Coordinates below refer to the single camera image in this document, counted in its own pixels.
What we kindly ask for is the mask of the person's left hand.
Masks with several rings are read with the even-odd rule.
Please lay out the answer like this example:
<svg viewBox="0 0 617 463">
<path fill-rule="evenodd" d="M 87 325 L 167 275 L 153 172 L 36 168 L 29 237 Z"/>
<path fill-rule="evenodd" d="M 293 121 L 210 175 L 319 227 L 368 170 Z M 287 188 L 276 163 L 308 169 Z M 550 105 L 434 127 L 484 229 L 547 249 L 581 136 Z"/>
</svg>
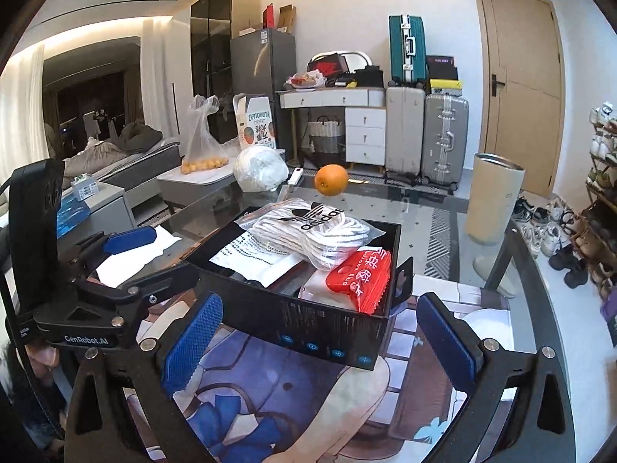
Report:
<svg viewBox="0 0 617 463">
<path fill-rule="evenodd" d="M 44 343 L 25 346 L 34 375 L 43 382 L 50 382 L 53 370 L 60 364 L 60 351 Z"/>
</svg>

